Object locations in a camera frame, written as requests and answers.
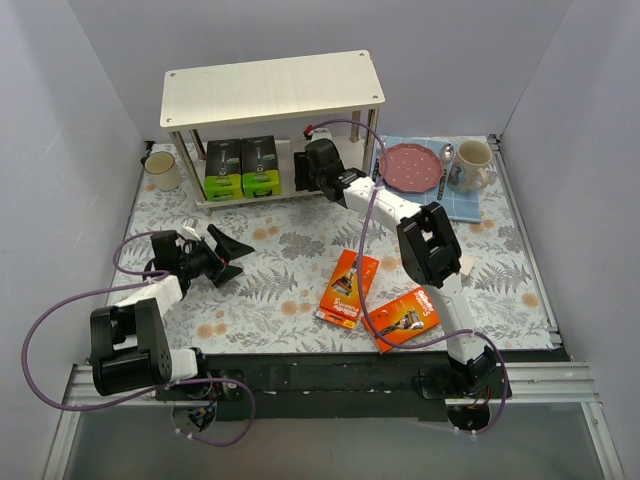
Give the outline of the green black razor box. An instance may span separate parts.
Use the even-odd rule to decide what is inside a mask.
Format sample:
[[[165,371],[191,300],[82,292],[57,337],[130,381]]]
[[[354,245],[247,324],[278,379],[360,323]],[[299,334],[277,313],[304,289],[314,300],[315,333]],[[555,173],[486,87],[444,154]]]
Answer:
[[[242,189],[246,198],[277,196],[281,193],[275,138],[258,136],[241,140]]]
[[[240,139],[207,142],[204,191],[214,202],[244,197]]]

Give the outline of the orange Gillette razor box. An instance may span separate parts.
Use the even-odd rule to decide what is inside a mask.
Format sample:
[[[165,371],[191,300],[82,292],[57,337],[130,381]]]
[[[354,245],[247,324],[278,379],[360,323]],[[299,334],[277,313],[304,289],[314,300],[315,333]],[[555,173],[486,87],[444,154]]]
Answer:
[[[353,330],[361,317],[358,253],[344,250],[338,259],[315,316],[327,323]]]
[[[405,344],[440,324],[433,301],[422,287],[371,311],[370,317],[379,336],[374,334],[365,317],[362,317],[362,324],[381,354],[393,349],[389,341]]]

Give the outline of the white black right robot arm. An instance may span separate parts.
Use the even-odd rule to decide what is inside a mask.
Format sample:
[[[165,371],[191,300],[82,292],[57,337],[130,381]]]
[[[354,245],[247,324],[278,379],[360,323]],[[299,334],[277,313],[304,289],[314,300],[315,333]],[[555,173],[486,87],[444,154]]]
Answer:
[[[447,345],[454,389],[475,397],[489,384],[495,349],[476,330],[462,289],[462,251],[444,208],[420,205],[384,189],[357,168],[346,168],[333,141],[321,138],[294,154],[295,185],[320,191],[342,207],[363,213],[397,234],[402,265],[433,301]]]

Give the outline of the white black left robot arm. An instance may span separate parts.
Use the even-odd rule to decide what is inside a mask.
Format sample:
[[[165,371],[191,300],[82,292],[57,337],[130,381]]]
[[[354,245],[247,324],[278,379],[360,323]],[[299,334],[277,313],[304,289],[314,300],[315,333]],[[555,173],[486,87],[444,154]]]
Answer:
[[[255,249],[207,226],[209,238],[186,226],[150,234],[153,258],[141,274],[144,285],[126,299],[90,316],[93,382],[103,396],[178,382],[193,400],[213,386],[204,355],[195,348],[172,349],[164,317],[181,302],[191,283],[204,277],[219,288],[243,273],[232,261]]]

